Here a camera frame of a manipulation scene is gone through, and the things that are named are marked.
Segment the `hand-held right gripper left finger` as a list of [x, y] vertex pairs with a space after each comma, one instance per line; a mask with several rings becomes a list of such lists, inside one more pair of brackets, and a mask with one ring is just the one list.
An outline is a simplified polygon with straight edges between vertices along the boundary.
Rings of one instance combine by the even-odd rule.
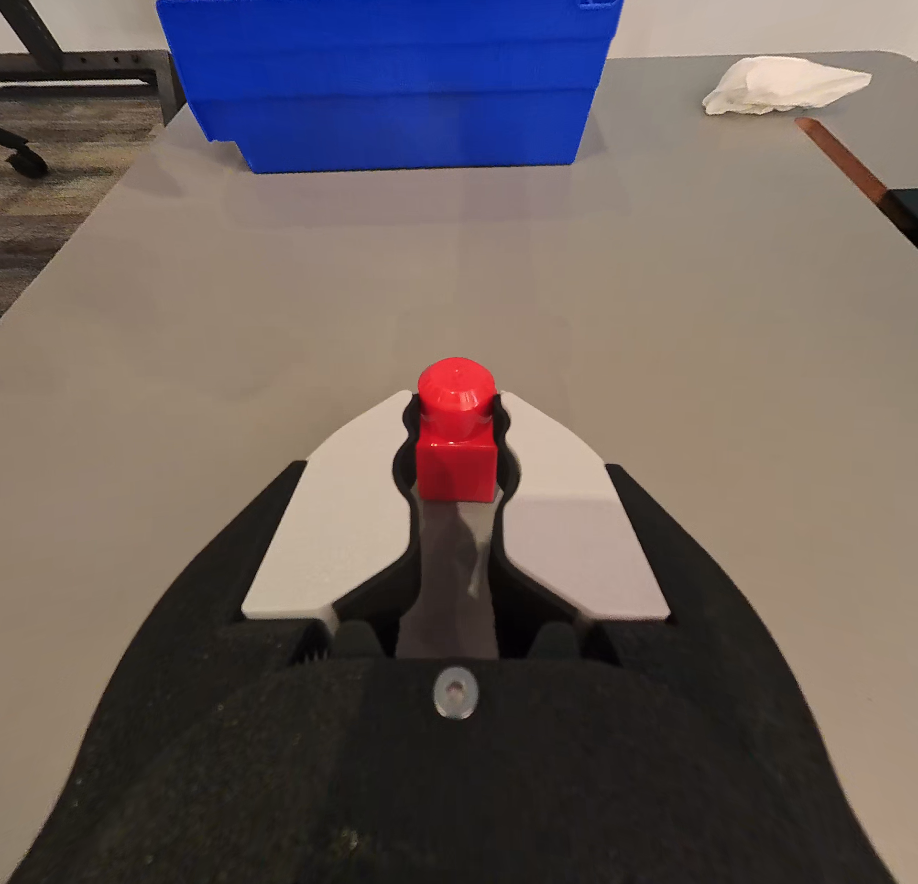
[[338, 624], [345, 596], [407, 552], [409, 503], [394, 464], [411, 399], [397, 391], [308, 457], [241, 605], [246, 619]]

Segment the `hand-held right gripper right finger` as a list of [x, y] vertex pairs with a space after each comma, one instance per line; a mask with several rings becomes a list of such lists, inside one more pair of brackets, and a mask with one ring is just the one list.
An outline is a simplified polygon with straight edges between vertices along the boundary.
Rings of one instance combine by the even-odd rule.
[[601, 456], [504, 390], [509, 475], [490, 552], [508, 590], [557, 618], [665, 622], [670, 606]]

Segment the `red mega block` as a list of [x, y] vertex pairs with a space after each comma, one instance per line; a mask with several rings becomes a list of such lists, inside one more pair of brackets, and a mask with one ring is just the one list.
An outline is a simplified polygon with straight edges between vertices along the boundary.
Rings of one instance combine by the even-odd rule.
[[417, 482], [421, 499], [489, 504], [497, 488], [493, 375], [463, 357], [432, 363], [419, 376]]

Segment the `dark tablet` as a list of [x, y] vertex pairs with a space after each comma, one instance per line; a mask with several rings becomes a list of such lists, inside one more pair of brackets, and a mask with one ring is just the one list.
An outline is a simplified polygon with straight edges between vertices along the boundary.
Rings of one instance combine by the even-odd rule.
[[914, 247], [917, 238], [917, 187], [889, 188], [878, 201], [878, 208]]

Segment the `white cloth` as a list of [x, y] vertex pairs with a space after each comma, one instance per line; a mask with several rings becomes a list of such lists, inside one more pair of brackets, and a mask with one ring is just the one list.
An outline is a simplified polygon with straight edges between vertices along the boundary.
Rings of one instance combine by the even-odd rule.
[[872, 77], [799, 57], [744, 57], [727, 69], [702, 106], [708, 116], [822, 109], [865, 89]]

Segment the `blue storage bin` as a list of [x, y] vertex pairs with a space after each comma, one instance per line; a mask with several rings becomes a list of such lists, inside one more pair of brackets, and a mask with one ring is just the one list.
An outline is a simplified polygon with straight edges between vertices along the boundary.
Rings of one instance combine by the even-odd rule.
[[257, 174], [571, 164], [625, 0], [158, 0]]

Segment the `black metal table frame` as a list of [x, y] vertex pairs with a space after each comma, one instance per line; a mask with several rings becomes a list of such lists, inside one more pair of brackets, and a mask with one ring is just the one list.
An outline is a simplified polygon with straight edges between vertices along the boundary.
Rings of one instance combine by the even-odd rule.
[[2, 17], [27, 53], [1, 55], [1, 81], [26, 84], [136, 80], [156, 89], [168, 124], [186, 104], [172, 55], [167, 51], [66, 52], [29, 0], [1, 0]]

